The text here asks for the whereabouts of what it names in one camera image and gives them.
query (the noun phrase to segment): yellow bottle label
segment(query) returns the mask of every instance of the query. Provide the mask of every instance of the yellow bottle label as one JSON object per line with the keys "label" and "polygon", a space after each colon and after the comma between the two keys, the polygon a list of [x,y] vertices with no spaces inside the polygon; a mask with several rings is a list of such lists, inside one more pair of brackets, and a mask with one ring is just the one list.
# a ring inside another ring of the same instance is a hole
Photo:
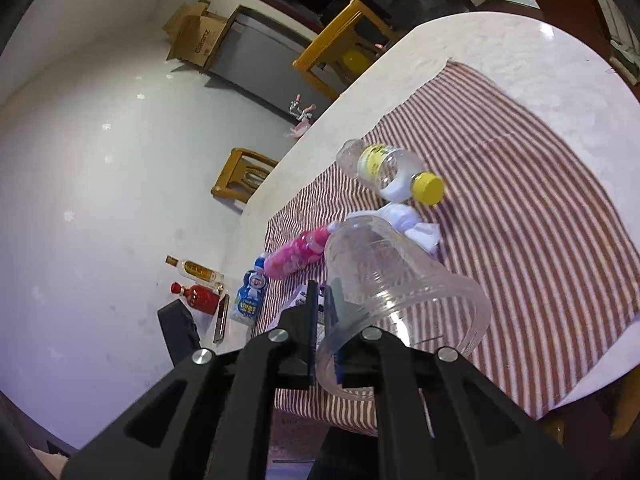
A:
{"label": "yellow bottle label", "polygon": [[195,276],[205,282],[210,282],[216,275],[213,270],[207,269],[207,267],[203,267],[195,262],[185,262],[184,270],[191,276]]}
{"label": "yellow bottle label", "polygon": [[386,144],[372,144],[368,146],[360,155],[358,160],[358,173],[367,180],[375,179],[380,165],[385,157],[398,148],[387,146]]}

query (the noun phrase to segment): cardboard box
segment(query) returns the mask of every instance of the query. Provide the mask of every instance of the cardboard box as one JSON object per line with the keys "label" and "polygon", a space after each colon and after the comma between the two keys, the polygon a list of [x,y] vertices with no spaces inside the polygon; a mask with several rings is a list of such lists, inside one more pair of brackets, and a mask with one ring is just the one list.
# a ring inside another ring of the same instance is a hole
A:
{"label": "cardboard box", "polygon": [[200,0],[197,4],[183,4],[164,24],[164,30],[172,42],[167,59],[182,59],[192,62],[204,71],[222,43],[226,31],[236,18],[223,18],[208,12],[209,2]]}

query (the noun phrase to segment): person's skin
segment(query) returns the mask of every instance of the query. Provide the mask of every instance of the person's skin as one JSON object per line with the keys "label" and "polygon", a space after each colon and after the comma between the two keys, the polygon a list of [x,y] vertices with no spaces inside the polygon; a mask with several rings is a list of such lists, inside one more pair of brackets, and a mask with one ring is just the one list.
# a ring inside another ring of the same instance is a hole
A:
{"label": "person's skin", "polygon": [[31,450],[36,454],[38,459],[44,464],[49,472],[55,476],[55,478],[59,479],[60,475],[62,475],[62,469],[66,465],[66,461],[68,458],[62,455],[52,455],[49,453],[45,453],[44,451],[40,451],[39,449]]}

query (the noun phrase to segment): clear glass bottle with yellow label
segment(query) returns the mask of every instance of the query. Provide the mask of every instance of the clear glass bottle with yellow label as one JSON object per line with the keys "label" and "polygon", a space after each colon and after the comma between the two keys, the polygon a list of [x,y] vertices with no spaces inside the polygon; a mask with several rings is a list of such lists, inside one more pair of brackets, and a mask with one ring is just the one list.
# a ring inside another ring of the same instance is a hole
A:
{"label": "clear glass bottle with yellow label", "polygon": [[177,267],[178,272],[185,278],[189,278],[196,283],[204,286],[208,286],[212,290],[216,290],[218,293],[222,292],[224,288],[225,277],[216,272],[215,270],[208,269],[201,264],[192,262],[191,260],[178,260],[173,256],[167,256],[166,263],[171,266]]}
{"label": "clear glass bottle with yellow label", "polygon": [[415,153],[403,148],[352,139],[344,143],[336,161],[348,177],[357,178],[389,202],[413,197],[435,205],[444,195],[442,179],[427,171]]}

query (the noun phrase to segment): pink bottle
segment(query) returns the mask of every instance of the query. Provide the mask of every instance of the pink bottle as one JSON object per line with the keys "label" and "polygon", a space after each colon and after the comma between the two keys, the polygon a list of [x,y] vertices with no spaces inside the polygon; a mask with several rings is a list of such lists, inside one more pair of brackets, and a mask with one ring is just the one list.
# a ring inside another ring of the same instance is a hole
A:
{"label": "pink bottle", "polygon": [[264,261],[264,273],[274,280],[283,280],[322,258],[324,246],[340,222],[331,222],[313,231],[304,231],[298,238],[287,242]]}

